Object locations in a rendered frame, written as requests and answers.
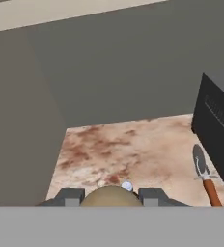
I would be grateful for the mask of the black microwave oven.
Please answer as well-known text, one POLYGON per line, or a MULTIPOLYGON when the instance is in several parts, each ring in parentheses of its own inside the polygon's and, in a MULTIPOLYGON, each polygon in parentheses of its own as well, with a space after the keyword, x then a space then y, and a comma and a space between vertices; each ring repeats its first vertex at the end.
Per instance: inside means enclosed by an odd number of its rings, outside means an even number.
POLYGON ((202 74, 191 129, 224 182, 224 70, 202 74))

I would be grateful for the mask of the grey cabinet side panel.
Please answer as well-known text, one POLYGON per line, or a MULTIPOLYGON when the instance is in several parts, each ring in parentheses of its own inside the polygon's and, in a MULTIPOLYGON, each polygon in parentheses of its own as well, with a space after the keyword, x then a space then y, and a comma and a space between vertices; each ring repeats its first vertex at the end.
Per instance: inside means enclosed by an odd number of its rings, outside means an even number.
POLYGON ((45 199, 66 124, 19 31, 0 33, 0 206, 45 199))

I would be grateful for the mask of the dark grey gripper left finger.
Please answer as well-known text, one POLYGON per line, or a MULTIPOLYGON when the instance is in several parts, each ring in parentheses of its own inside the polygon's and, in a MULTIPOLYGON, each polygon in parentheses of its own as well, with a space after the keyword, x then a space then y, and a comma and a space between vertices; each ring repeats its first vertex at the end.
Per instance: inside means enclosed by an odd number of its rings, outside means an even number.
POLYGON ((38 206, 78 207, 84 198, 84 188, 62 188, 54 198, 43 201, 38 206))

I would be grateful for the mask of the small white shaker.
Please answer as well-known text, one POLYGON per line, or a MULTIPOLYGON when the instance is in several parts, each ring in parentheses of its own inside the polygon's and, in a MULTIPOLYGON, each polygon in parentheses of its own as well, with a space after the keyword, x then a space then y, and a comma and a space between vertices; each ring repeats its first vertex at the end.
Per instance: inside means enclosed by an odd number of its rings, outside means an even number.
POLYGON ((132 183, 129 181, 124 181, 121 185, 122 188, 124 188, 127 191, 132 191, 133 190, 133 186, 132 183))

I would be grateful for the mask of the orange-handled grey spatula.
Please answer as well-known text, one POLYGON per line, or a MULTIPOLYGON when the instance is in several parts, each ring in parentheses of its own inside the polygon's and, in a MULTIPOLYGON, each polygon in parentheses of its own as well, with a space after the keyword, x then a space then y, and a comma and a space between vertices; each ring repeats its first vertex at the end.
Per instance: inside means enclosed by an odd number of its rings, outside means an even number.
POLYGON ((205 191, 209 197, 210 204, 213 207, 222 207, 222 203, 218 197, 215 185, 212 181, 214 178, 216 178, 216 176, 212 176, 210 174, 203 150, 198 144, 193 146, 192 155, 197 178, 202 181, 205 191))

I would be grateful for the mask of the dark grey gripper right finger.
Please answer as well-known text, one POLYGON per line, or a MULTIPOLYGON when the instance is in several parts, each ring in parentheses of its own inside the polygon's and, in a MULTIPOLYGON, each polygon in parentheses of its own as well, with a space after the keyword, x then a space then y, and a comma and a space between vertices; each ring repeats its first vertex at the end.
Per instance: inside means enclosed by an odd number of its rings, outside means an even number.
POLYGON ((186 206, 183 202, 169 198, 161 188, 139 188, 138 196, 145 207, 186 206))

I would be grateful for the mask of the tan round object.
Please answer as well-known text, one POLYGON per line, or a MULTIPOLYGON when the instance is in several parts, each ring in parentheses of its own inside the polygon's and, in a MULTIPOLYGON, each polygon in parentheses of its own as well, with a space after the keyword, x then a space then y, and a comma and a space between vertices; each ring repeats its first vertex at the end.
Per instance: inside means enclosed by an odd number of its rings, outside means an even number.
POLYGON ((143 207, 132 193, 119 186, 104 186, 91 192, 80 204, 82 207, 143 207))

